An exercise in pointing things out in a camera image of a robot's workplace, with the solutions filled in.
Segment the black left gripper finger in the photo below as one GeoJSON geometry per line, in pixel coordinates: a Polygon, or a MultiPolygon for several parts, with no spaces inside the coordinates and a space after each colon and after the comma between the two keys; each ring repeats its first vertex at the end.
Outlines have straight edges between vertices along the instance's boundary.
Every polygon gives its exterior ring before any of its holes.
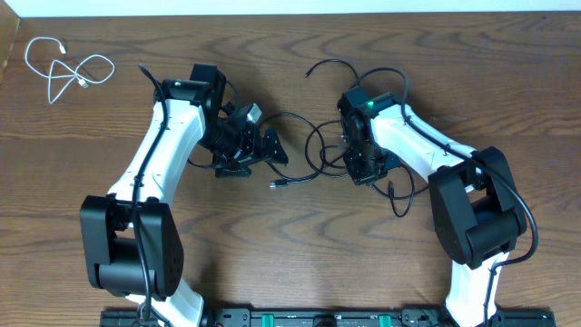
{"type": "Polygon", "coordinates": [[[285,153],[280,138],[275,129],[267,129],[263,138],[263,154],[264,161],[269,164],[283,164],[289,162],[289,158],[285,153]]]}
{"type": "Polygon", "coordinates": [[[251,169],[248,166],[230,165],[215,170],[216,178],[248,178],[251,176],[251,169]]]}

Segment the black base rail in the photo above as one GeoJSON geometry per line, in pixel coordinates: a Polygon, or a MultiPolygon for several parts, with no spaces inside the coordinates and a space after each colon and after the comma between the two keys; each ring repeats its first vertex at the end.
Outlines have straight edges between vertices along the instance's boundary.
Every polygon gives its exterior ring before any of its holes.
{"type": "MultiPolygon", "coordinates": [[[[101,312],[97,326],[137,326],[135,312],[101,312]]],[[[242,307],[205,309],[200,326],[213,327],[390,327],[390,326],[460,326],[451,315],[438,307],[405,307],[386,311],[253,310],[242,307]]],[[[502,310],[476,326],[519,327],[556,326],[551,311],[540,309],[502,310]]]]}

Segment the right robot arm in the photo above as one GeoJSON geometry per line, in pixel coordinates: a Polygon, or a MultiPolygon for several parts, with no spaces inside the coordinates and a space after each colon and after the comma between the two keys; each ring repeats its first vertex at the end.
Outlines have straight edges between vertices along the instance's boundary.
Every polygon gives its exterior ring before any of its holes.
{"type": "Polygon", "coordinates": [[[356,86],[337,107],[349,144],[344,163],[356,185],[371,185],[403,165],[427,182],[435,231],[453,262],[445,301],[452,321],[491,322],[497,278],[490,270],[507,259],[527,229],[505,155],[447,138],[392,93],[372,98],[356,86]]]}

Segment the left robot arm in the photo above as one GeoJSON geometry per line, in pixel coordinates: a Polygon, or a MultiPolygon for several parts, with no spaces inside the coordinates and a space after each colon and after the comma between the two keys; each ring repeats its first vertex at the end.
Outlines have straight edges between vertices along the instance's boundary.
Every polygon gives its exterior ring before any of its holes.
{"type": "Polygon", "coordinates": [[[153,81],[153,118],[134,158],[104,196],[80,209],[89,283],[138,305],[132,326],[204,326],[203,297],[182,278],[184,251],[172,217],[183,170],[196,145],[216,177],[247,177],[251,165],[287,164],[279,136],[262,133],[256,104],[225,103],[226,76],[195,64],[189,78],[153,81]]]}

